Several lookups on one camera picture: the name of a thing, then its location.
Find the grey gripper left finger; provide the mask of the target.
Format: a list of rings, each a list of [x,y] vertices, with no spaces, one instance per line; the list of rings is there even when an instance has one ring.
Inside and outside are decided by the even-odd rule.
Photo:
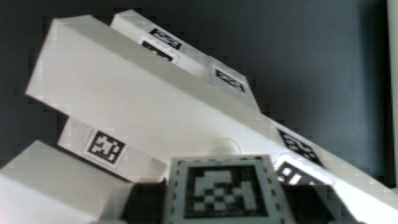
[[[166,183],[137,183],[134,185],[121,220],[127,224],[162,224]]]

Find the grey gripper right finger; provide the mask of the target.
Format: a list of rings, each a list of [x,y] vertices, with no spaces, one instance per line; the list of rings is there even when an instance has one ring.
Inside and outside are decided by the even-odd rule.
[[[297,224],[359,224],[329,185],[283,186]]]

